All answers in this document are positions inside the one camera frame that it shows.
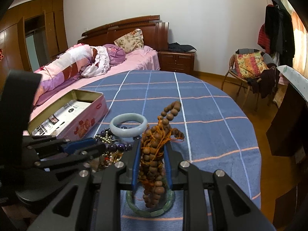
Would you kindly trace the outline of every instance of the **blue gripper pad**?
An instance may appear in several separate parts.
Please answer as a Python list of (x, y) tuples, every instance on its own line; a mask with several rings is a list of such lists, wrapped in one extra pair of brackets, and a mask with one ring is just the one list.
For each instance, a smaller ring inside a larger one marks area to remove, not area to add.
[(166, 173), (167, 184), (169, 188), (172, 188), (172, 170), (171, 170), (171, 164), (170, 164), (169, 154), (168, 154), (166, 145), (164, 145), (164, 163), (165, 163), (165, 173)]
[(131, 186), (133, 190), (137, 189), (138, 183), (138, 173), (139, 173), (139, 164), (140, 164), (140, 147), (141, 147), (141, 139), (138, 142), (134, 143), (133, 152), (135, 155), (134, 165), (132, 169), (132, 179), (131, 179)]
[(68, 142), (67, 144), (61, 145), (62, 152), (68, 153), (69, 155), (73, 154), (76, 150), (92, 146), (96, 144), (97, 141), (93, 138), (86, 138), (79, 141)]

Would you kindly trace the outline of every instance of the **nightstand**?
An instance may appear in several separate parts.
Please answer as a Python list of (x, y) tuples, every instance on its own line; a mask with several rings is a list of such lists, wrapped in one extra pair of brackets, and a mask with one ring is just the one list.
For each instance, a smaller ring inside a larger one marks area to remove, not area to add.
[(159, 51), (158, 59), (162, 71), (193, 73), (195, 53)]

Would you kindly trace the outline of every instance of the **pillow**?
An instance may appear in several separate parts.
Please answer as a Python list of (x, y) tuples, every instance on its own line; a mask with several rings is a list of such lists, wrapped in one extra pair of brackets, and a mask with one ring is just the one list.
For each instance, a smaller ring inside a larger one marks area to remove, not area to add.
[(256, 78), (263, 70), (268, 69), (260, 51), (252, 54), (235, 54), (235, 68), (238, 76), (243, 79)]
[(116, 39), (114, 43), (123, 48), (126, 54), (135, 49), (142, 49), (144, 46), (142, 30), (137, 28), (125, 36)]

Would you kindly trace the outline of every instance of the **curtain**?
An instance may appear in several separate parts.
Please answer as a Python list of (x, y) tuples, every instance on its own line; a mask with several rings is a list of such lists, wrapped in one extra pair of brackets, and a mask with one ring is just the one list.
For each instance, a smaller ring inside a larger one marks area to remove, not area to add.
[(301, 19), (293, 9), (288, 0), (281, 0), (287, 11), (290, 13), (294, 31), (295, 56), (293, 68), (308, 79), (308, 33), (301, 22)]

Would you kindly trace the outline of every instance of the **white wall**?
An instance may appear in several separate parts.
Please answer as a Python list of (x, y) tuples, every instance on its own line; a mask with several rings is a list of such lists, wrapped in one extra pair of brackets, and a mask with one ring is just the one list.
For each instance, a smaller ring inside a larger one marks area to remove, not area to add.
[(169, 43), (197, 49), (195, 70), (224, 75), (238, 48), (260, 49), (258, 34), (267, 4), (267, 0), (64, 0), (64, 20), (72, 46), (87, 29), (161, 15), (170, 23)]
[(26, 37), (26, 44), (27, 44), (27, 51), (28, 51), (28, 56), (30, 60), (30, 65), (31, 65), (32, 71), (34, 72), (39, 69), (39, 61), (36, 55), (33, 35), (29, 35)]

